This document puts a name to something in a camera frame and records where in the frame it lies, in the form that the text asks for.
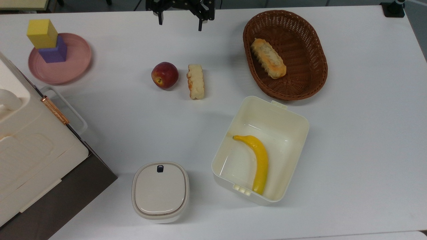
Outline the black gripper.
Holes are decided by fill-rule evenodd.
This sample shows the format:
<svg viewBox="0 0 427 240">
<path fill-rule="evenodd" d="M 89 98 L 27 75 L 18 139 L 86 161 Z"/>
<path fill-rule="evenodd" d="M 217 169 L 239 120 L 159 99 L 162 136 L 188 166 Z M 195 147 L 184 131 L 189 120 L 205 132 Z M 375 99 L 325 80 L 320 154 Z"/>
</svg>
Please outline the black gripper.
<svg viewBox="0 0 427 240">
<path fill-rule="evenodd" d="M 199 19 L 198 31 L 206 20 L 215 19 L 215 0 L 146 0 L 145 9 L 158 16 L 159 24 L 163 24 L 163 12 L 174 8 L 188 10 Z"/>
</svg>

